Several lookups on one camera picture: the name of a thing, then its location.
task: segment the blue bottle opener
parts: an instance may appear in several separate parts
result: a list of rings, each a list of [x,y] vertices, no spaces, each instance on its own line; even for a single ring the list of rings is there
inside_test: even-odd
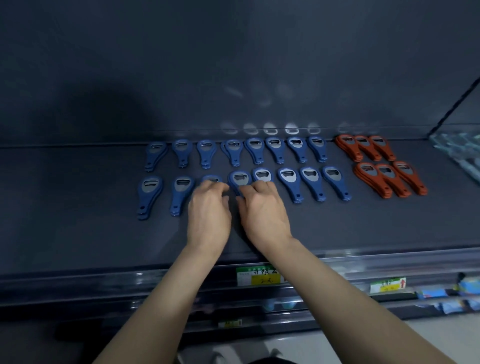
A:
[[[300,177],[307,184],[315,200],[323,202],[327,199],[322,188],[320,173],[316,169],[312,167],[300,168]]]
[[[170,205],[170,215],[180,216],[181,208],[185,199],[190,195],[195,187],[195,181],[188,176],[177,177],[172,184],[172,203]]]
[[[203,181],[206,181],[206,180],[209,180],[209,181],[212,181],[212,182],[223,182],[222,177],[216,176],[214,174],[207,174],[207,175],[203,176],[202,179],[200,180],[200,183],[202,183]]]
[[[230,139],[226,142],[220,143],[220,149],[230,159],[230,163],[234,167],[240,165],[240,153],[243,149],[243,143],[237,139]]]
[[[352,199],[339,169],[335,167],[323,167],[322,176],[333,187],[339,198],[344,201],[350,201]]]
[[[273,182],[273,173],[267,168],[259,167],[252,171],[252,178],[254,181]]]
[[[165,142],[151,142],[147,145],[146,151],[145,171],[152,172],[158,161],[168,152],[168,146]]]
[[[216,152],[216,144],[213,140],[201,140],[197,143],[197,150],[200,153],[200,163],[204,170],[212,166],[212,157]]]
[[[305,139],[291,136],[287,139],[287,144],[290,149],[293,150],[293,153],[295,153],[299,163],[305,163],[307,161],[307,156],[305,155],[307,143],[305,142]]]
[[[235,195],[242,196],[239,187],[246,186],[252,183],[252,178],[248,172],[243,170],[236,170],[228,175],[228,184],[232,188]]]
[[[248,150],[255,164],[264,162],[264,141],[260,138],[249,138],[245,140],[245,149]]]
[[[138,185],[140,204],[137,210],[139,220],[147,220],[155,199],[162,193],[163,181],[160,177],[150,176],[143,179]]]
[[[179,168],[188,166],[188,156],[192,152],[193,145],[188,139],[179,139],[173,142],[172,149],[179,158]]]
[[[303,196],[300,193],[300,177],[298,173],[291,168],[280,168],[277,176],[287,188],[292,201],[296,204],[301,203]]]
[[[283,164],[285,162],[283,158],[285,143],[282,139],[271,136],[265,139],[265,145],[272,152],[277,164]]]
[[[323,138],[313,135],[309,136],[307,138],[307,144],[313,151],[313,154],[315,154],[317,161],[323,163],[327,160],[327,148]]]

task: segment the person's left arm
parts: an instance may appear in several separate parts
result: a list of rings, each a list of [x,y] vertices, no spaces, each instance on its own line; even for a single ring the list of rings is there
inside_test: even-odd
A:
[[[187,245],[94,364],[173,362],[195,296],[230,234],[226,190],[224,183],[205,181],[194,191]]]

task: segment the person's right hand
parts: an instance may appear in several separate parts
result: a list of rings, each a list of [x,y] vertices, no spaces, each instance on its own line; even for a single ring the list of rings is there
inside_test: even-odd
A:
[[[237,196],[241,224],[250,241],[265,256],[291,242],[290,222],[273,182],[256,181],[241,186]]]

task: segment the hand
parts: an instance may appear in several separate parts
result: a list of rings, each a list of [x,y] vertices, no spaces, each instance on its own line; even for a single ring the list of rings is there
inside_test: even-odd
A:
[[[218,259],[227,243],[232,225],[228,209],[228,185],[203,181],[193,192],[188,204],[187,246],[200,248]]]
[[[273,182],[257,181],[240,190],[244,196],[237,197],[241,224],[253,245],[268,257],[272,249],[293,239],[283,201]]]

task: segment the black seam line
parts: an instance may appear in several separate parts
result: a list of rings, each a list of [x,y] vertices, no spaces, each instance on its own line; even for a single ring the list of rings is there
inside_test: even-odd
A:
[[[460,98],[457,100],[457,102],[455,104],[453,104],[453,106],[450,108],[449,111],[447,111],[444,115],[444,117],[442,117],[440,119],[440,121],[437,123],[437,125],[429,131],[429,133],[427,134],[427,136],[430,136],[432,135],[434,132],[436,132],[441,126],[442,124],[445,122],[445,120],[448,119],[448,117],[450,115],[452,115],[452,113],[460,106],[460,104],[468,97],[468,95],[470,95],[472,93],[473,90],[475,90],[475,88],[479,85],[480,83],[480,77],[477,78],[475,81],[473,81],[473,83],[470,85],[470,87],[468,88],[467,91],[465,91],[463,93],[462,96],[460,96]]]

